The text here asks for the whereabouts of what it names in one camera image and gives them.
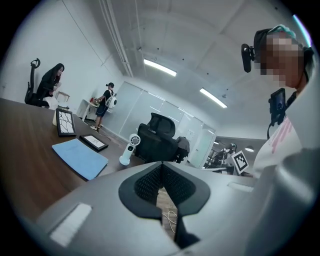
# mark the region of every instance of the glass partition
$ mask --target glass partition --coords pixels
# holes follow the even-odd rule
[[[112,113],[105,113],[102,125],[115,134],[119,134],[130,111],[140,100],[142,92],[142,89],[124,82],[116,93],[116,105]]]
[[[159,114],[170,118],[174,122],[175,130],[177,130],[184,112],[181,111],[177,106],[165,101],[160,108]]]
[[[160,108],[163,103],[163,99],[144,90],[127,117],[119,135],[123,138],[129,138],[131,134],[136,134],[140,124],[149,123],[151,113],[161,115]]]
[[[196,141],[201,133],[203,122],[195,117],[184,113],[179,122],[179,126],[175,128],[174,139],[179,136],[186,137],[190,143],[190,152],[193,150]]]

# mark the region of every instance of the white wall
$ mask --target white wall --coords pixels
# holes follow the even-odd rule
[[[212,116],[208,115],[197,106],[190,104],[188,101],[162,89],[160,86],[137,77],[129,77],[125,75],[123,79],[129,84],[137,86],[154,95],[160,96],[169,103],[184,109],[185,111],[195,116],[197,119],[203,121],[205,124],[213,128],[214,130],[217,131],[219,129],[220,122],[217,119],[214,119]]]
[[[63,63],[60,91],[70,95],[70,110],[76,112],[83,98],[98,96],[105,84],[123,82],[123,66],[102,19],[97,0],[47,0],[41,2],[16,32],[0,72],[1,97],[24,102],[35,70],[35,87],[57,63]]]

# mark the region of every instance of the blue cloth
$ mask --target blue cloth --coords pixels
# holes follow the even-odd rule
[[[107,158],[77,138],[52,145],[52,148],[63,161],[87,180],[94,179],[108,163]]]

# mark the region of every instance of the ceiling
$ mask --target ceiling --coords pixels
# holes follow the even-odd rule
[[[275,9],[263,0],[112,0],[112,7],[133,75],[214,118],[267,101],[277,90],[257,70],[244,72],[241,44],[252,45],[257,30],[291,26],[281,5]],[[144,58],[176,71],[176,77],[145,66]],[[228,108],[201,94],[201,88]]]

